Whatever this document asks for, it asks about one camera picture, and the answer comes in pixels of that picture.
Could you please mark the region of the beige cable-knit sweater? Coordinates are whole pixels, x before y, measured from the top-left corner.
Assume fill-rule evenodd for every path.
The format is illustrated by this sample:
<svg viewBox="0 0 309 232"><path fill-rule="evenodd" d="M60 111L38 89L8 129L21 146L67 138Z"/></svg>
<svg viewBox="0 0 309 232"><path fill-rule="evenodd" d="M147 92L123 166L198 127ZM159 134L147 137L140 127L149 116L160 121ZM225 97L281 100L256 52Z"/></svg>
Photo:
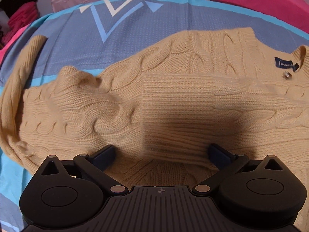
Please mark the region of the beige cable-knit sweater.
<svg viewBox="0 0 309 232"><path fill-rule="evenodd" d="M217 142L275 154L308 185L308 46L280 52L251 28L183 31L100 75L66 66L26 89L45 41L23 48L1 94L1 149L29 172L113 144L107 173L125 186L194 185L214 172Z"/></svg>

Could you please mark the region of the red clothes pile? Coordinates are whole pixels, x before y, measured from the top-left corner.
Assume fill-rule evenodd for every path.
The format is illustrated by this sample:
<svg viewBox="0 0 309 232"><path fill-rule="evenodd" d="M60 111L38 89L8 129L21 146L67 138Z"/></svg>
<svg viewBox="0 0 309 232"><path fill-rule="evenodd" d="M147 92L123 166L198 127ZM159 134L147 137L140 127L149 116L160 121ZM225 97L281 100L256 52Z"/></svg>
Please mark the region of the red clothes pile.
<svg viewBox="0 0 309 232"><path fill-rule="evenodd" d="M9 31L4 34L2 44L6 45L21 28L39 18L36 2L28 2L22 5L8 20Z"/></svg>

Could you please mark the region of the blue grey patterned bedspread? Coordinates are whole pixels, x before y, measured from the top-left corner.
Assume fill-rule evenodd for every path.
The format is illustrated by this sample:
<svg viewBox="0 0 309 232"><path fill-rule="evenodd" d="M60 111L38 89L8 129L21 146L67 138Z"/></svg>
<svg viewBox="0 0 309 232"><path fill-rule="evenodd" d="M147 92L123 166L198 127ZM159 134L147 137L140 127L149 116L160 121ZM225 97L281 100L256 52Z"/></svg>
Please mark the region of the blue grey patterned bedspread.
<svg viewBox="0 0 309 232"><path fill-rule="evenodd" d="M109 65L183 30L251 28L271 48L291 52L308 34L275 17L207 0L108 0L46 15L18 33L2 54L1 83L31 37L44 35L28 86L53 81L62 67L97 75Z"/></svg>

